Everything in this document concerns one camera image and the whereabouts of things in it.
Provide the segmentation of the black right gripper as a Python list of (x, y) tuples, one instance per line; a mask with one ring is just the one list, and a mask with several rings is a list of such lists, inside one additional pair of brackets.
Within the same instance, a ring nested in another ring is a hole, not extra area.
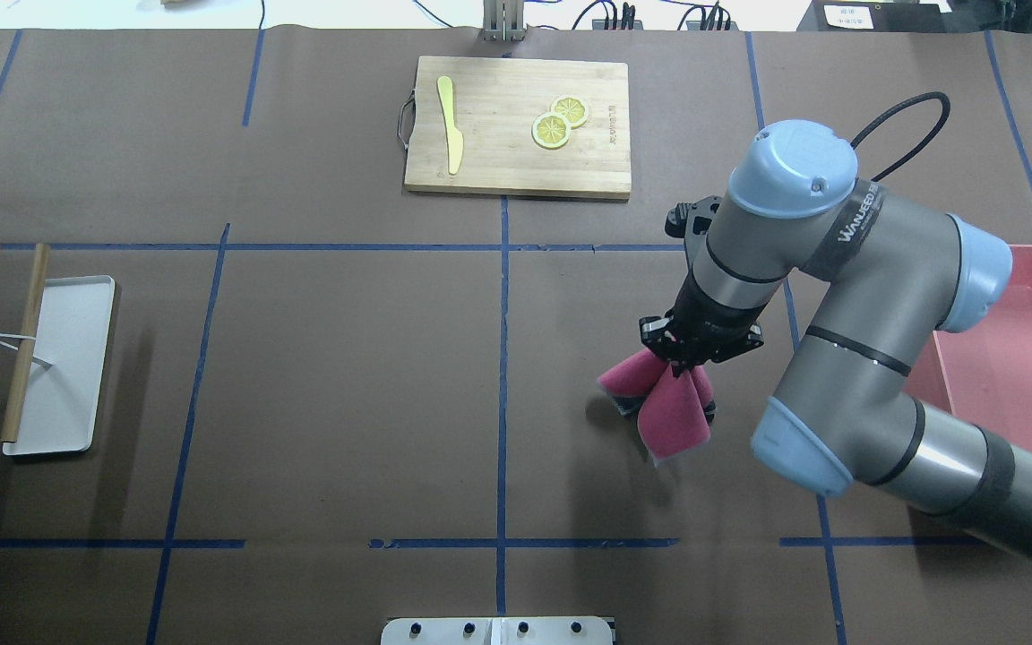
[(761, 326), (720, 327), (695, 322), (670, 310), (662, 317), (642, 317), (639, 334), (644, 348), (673, 367), (678, 376), (706, 363), (724, 363), (763, 346)]

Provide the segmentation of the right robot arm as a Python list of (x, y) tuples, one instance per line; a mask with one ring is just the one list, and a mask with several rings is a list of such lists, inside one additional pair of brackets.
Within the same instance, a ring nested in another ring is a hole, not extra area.
[(1032, 452), (904, 388), (935, 331), (982, 322), (1006, 290), (1006, 241), (857, 175), (810, 121), (763, 127), (699, 236), (675, 305), (641, 338), (675, 370), (743, 350), (793, 270), (826, 295), (751, 438), (767, 467), (818, 495), (853, 482), (1032, 560)]

